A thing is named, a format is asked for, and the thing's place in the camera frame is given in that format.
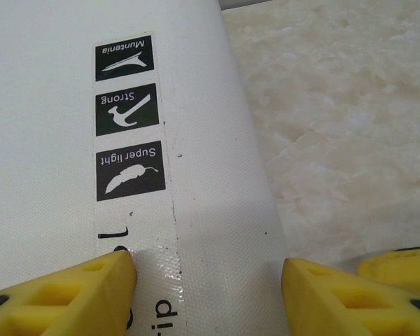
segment marble floor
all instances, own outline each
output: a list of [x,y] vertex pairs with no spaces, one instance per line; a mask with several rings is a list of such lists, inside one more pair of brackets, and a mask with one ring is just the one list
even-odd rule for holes
[[292,256],[420,245],[420,0],[223,12]]

